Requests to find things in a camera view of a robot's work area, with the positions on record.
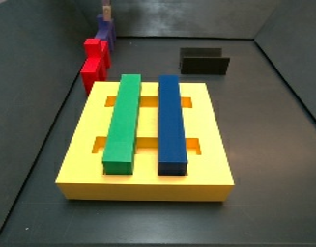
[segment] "blue bar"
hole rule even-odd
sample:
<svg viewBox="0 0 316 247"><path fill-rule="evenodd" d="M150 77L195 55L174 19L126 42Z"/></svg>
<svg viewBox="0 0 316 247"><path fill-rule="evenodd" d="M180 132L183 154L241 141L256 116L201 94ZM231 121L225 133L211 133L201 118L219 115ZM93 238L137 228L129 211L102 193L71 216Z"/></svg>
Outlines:
<svg viewBox="0 0 316 247"><path fill-rule="evenodd" d="M188 151L177 75L158 78L158 174L185 175Z"/></svg>

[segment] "toy block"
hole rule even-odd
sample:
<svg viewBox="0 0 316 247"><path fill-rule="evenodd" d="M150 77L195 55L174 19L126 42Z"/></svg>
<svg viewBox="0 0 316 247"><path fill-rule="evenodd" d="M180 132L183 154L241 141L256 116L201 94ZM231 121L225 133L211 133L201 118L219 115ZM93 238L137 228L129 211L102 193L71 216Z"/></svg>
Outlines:
<svg viewBox="0 0 316 247"><path fill-rule="evenodd" d="M105 21L111 21L111 6L110 5L103 5L102 12L103 12L103 20Z"/></svg>
<svg viewBox="0 0 316 247"><path fill-rule="evenodd" d="M185 175L188 152L177 75L158 78L158 174Z"/></svg>
<svg viewBox="0 0 316 247"><path fill-rule="evenodd" d="M221 48L181 48L180 68L183 74L227 74L229 58Z"/></svg>
<svg viewBox="0 0 316 247"><path fill-rule="evenodd" d="M233 188L204 83L180 83L188 148L185 176L158 176L158 83L142 82L133 175L101 164L120 82L95 82L55 180L67 199L223 202Z"/></svg>
<svg viewBox="0 0 316 247"><path fill-rule="evenodd" d="M106 41L109 43L110 52L114 51L113 35L111 35L110 27L107 25L105 28L98 29L98 32L94 37L97 39L101 39L102 41Z"/></svg>
<svg viewBox="0 0 316 247"><path fill-rule="evenodd" d="M117 41L114 20L111 19L110 21L105 21L103 15L99 14L97 16L97 22L98 22L98 33L95 37L109 42L110 51L113 51L114 43Z"/></svg>
<svg viewBox="0 0 316 247"><path fill-rule="evenodd" d="M101 50L102 50L102 57L105 60L106 68L111 67L111 54L109 49L109 42L101 41Z"/></svg>
<svg viewBox="0 0 316 247"><path fill-rule="evenodd" d="M87 58L81 70L83 84L87 95L93 87L94 81L99 81L101 58Z"/></svg>
<svg viewBox="0 0 316 247"><path fill-rule="evenodd" d="M111 66L109 43L101 39L86 39L85 50L90 58L102 58L105 67Z"/></svg>
<svg viewBox="0 0 316 247"><path fill-rule="evenodd" d="M124 74L102 163L106 175L132 175L141 98L141 75Z"/></svg>

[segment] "gray background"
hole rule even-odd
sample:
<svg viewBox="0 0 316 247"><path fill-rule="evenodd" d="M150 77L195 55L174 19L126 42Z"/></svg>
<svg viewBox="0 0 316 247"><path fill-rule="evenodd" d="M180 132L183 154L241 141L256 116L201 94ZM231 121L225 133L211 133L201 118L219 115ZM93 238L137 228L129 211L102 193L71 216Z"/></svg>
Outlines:
<svg viewBox="0 0 316 247"><path fill-rule="evenodd" d="M316 119L316 0L287 0L256 43Z"/></svg>
<svg viewBox="0 0 316 247"><path fill-rule="evenodd" d="M90 25L101 0L74 0ZM252 39L280 0L113 0L118 36Z"/></svg>
<svg viewBox="0 0 316 247"><path fill-rule="evenodd" d="M262 49L254 40L118 39L113 53L110 80L122 73L142 73L144 80L178 74L181 47L221 47L231 57L227 76L181 76L208 85L236 182L228 201L63 199L54 181L86 103L74 79L101 1L8 0L0 4L0 228L35 166L0 246L316 244L316 122L307 112L316 107L316 1L176 2L183 13L162 18L169 1L114 1L118 34L252 39L282 2L256 38ZM310 103L302 91L313 93Z"/></svg>
<svg viewBox="0 0 316 247"><path fill-rule="evenodd" d="M86 58L71 0L0 4L0 228Z"/></svg>

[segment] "gray floor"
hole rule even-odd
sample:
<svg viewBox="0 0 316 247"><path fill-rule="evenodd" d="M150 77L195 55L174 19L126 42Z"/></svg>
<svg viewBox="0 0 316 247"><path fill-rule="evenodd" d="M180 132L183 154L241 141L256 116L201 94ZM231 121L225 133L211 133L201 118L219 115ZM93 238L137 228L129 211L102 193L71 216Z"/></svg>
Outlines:
<svg viewBox="0 0 316 247"><path fill-rule="evenodd" d="M79 79L27 181L0 245L316 243L316 124L252 41L120 39L110 80L180 74L180 47L221 47L227 76L207 82L235 189L224 204L69 202L54 180L86 103Z"/></svg>

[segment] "gray wall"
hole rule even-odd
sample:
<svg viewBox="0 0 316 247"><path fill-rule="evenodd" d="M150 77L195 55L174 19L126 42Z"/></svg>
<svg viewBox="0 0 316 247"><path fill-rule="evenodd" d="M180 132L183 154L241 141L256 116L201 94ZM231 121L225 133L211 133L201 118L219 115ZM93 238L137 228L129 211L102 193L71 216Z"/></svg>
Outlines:
<svg viewBox="0 0 316 247"><path fill-rule="evenodd" d="M101 0L74 0L97 30ZM280 0L114 0L118 36L252 39Z"/></svg>
<svg viewBox="0 0 316 247"><path fill-rule="evenodd" d="M316 0L284 0L256 43L316 119Z"/></svg>
<svg viewBox="0 0 316 247"><path fill-rule="evenodd" d="M0 229L86 55L71 0L0 4Z"/></svg>

